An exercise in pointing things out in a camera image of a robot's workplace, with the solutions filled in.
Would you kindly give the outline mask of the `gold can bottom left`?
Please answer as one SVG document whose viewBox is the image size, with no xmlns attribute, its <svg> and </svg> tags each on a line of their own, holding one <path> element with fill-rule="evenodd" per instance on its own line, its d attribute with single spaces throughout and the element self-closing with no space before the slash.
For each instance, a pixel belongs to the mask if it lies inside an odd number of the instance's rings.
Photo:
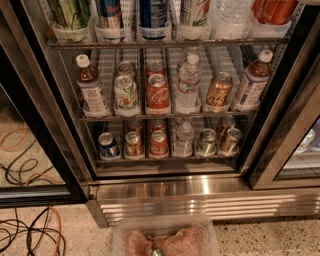
<svg viewBox="0 0 320 256">
<path fill-rule="evenodd" d="M 144 157 L 142 139 L 138 132 L 128 132 L 125 136 L 125 155 L 129 159 L 141 159 Z"/>
</svg>

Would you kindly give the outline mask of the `red coke can top shelf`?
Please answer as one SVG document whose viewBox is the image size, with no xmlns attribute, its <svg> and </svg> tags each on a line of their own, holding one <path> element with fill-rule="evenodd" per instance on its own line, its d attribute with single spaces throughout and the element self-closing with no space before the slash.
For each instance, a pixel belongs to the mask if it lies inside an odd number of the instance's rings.
<svg viewBox="0 0 320 256">
<path fill-rule="evenodd" d="M 254 0 L 252 12 L 259 23 L 284 25 L 297 4 L 297 0 Z"/>
</svg>

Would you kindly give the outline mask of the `water bottle middle shelf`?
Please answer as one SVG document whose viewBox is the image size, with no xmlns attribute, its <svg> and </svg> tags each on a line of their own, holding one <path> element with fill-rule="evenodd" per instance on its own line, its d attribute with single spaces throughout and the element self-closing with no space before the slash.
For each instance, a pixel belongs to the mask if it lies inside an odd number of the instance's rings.
<svg viewBox="0 0 320 256">
<path fill-rule="evenodd" d="M 199 56 L 189 53 L 178 69 L 176 109 L 179 113 L 192 113 L 196 108 L 201 68 Z"/>
</svg>

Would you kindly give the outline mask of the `left tea bottle white cap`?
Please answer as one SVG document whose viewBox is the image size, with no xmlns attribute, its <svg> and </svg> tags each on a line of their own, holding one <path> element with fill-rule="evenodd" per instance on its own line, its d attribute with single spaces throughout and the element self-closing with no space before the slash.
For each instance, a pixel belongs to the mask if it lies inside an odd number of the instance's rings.
<svg viewBox="0 0 320 256">
<path fill-rule="evenodd" d="M 86 54 L 78 55 L 76 63 L 79 68 L 76 82 L 80 88 L 84 102 L 87 104 L 90 116 L 106 116 L 108 114 L 108 104 L 104 87 L 100 81 L 98 68 L 91 64 Z"/>
</svg>

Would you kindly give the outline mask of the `blue pepsi can shelf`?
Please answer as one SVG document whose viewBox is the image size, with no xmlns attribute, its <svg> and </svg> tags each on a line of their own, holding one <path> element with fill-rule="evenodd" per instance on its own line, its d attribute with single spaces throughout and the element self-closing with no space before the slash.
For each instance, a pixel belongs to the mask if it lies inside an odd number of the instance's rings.
<svg viewBox="0 0 320 256">
<path fill-rule="evenodd" d="M 139 0 L 139 29 L 141 35 L 149 40 L 165 37 L 167 0 Z"/>
<path fill-rule="evenodd" d="M 116 158 L 120 155 L 120 151 L 119 151 L 116 139 L 109 132 L 102 133 L 99 136 L 98 146 L 99 146 L 100 158 L 102 160 Z"/>
</svg>

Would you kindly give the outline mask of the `white floral can shelf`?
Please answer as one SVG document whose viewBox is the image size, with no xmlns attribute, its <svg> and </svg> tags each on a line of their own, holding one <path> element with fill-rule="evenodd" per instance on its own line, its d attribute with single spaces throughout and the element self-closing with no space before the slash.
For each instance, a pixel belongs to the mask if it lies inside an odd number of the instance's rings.
<svg viewBox="0 0 320 256">
<path fill-rule="evenodd" d="M 181 0 L 179 31 L 187 40 L 198 40 L 208 28 L 210 0 Z"/>
<path fill-rule="evenodd" d="M 139 113 L 137 84 L 129 74 L 119 75 L 114 81 L 115 113 L 131 117 Z"/>
</svg>

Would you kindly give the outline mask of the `red coke can bottom shelf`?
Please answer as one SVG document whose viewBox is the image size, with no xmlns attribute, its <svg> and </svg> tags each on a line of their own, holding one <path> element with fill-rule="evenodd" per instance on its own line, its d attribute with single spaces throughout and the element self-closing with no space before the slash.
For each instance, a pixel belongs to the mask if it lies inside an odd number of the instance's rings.
<svg viewBox="0 0 320 256">
<path fill-rule="evenodd" d="M 150 155 L 154 159 L 167 157 L 169 154 L 167 135 L 163 130 L 155 130 L 150 137 Z"/>
</svg>

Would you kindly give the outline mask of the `silver can bottom shelf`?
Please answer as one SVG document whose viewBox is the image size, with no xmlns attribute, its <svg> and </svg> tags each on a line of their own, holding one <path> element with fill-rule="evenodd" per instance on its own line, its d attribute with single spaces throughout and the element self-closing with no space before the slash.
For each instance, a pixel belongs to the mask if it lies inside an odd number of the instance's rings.
<svg viewBox="0 0 320 256">
<path fill-rule="evenodd" d="M 213 129 L 206 128 L 201 131 L 196 153 L 200 156 L 212 156 L 216 153 L 216 132 Z"/>
</svg>

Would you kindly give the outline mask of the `water bottle top shelf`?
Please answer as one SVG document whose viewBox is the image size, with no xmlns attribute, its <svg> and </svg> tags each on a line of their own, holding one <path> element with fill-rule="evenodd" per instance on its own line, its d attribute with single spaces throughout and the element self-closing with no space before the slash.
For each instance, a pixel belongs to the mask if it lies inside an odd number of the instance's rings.
<svg viewBox="0 0 320 256">
<path fill-rule="evenodd" d="M 252 5 L 252 0 L 216 0 L 214 37 L 245 39 L 251 27 Z"/>
</svg>

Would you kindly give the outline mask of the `gold can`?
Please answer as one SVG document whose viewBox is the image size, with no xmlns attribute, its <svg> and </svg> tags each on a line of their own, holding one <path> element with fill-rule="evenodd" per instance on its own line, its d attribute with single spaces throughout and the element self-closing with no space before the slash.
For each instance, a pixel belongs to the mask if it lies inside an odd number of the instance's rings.
<svg viewBox="0 0 320 256">
<path fill-rule="evenodd" d="M 125 136 L 125 155 L 129 159 L 141 159 L 144 157 L 142 139 L 138 132 L 128 132 Z"/>
<path fill-rule="evenodd" d="M 229 128 L 222 137 L 219 145 L 219 153 L 224 156 L 233 156 L 239 152 L 239 143 L 242 132 L 237 128 Z"/>
</svg>

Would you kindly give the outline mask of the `tea bottle white cap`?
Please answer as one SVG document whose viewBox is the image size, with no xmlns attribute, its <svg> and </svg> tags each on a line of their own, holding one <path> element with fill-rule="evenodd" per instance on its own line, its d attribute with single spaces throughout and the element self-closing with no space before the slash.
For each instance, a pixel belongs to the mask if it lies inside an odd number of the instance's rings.
<svg viewBox="0 0 320 256">
<path fill-rule="evenodd" d="M 271 77 L 272 57 L 273 53 L 264 49 L 246 67 L 233 99 L 233 111 L 252 111 L 258 107 L 259 97 Z"/>
<path fill-rule="evenodd" d="M 106 116 L 108 114 L 108 104 L 104 87 L 100 81 L 98 68 L 91 64 L 86 54 L 78 55 L 76 63 L 79 68 L 76 82 L 80 88 L 84 102 L 87 104 L 90 116 Z"/>
</svg>

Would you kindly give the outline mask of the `red coke can shelf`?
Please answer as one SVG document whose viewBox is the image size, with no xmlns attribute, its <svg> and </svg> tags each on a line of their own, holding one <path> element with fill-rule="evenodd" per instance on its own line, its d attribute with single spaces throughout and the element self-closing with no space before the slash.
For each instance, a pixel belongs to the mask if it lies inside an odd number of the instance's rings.
<svg viewBox="0 0 320 256">
<path fill-rule="evenodd" d="M 167 157 L 169 154 L 167 135 L 163 130 L 155 130 L 150 137 L 150 155 L 154 159 Z"/>
<path fill-rule="evenodd" d="M 297 0 L 254 0 L 252 12 L 259 23 L 284 25 L 297 4 Z"/>
<path fill-rule="evenodd" d="M 170 112 L 169 87 L 167 78 L 162 74 L 153 74 L 146 86 L 146 113 L 153 115 Z"/>
</svg>

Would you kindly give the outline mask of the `clear plastic food container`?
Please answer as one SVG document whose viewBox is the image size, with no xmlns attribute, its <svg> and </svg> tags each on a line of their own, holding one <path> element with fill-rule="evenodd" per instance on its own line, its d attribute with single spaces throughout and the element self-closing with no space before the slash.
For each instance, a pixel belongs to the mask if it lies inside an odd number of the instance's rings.
<svg viewBox="0 0 320 256">
<path fill-rule="evenodd" d="M 112 256 L 220 256 L 205 214 L 135 217 L 114 229 Z"/>
</svg>

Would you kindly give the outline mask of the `blue pepsi can bottom shelf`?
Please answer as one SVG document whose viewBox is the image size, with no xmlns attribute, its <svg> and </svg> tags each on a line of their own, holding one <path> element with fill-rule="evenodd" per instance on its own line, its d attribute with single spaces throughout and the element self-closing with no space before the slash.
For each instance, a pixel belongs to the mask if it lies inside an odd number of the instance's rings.
<svg viewBox="0 0 320 256">
<path fill-rule="evenodd" d="M 120 151 L 119 151 L 116 139 L 109 132 L 102 133 L 99 136 L 98 146 L 99 146 L 100 158 L 102 160 L 116 158 L 120 155 Z"/>
</svg>

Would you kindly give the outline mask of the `white floral can top shelf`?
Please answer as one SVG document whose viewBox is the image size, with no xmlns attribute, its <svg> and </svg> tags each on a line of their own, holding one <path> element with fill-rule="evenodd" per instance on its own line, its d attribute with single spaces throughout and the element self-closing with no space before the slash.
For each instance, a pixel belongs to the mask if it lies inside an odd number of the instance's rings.
<svg viewBox="0 0 320 256">
<path fill-rule="evenodd" d="M 179 31 L 187 40 L 198 40 L 208 28 L 210 0 L 181 0 Z"/>
</svg>

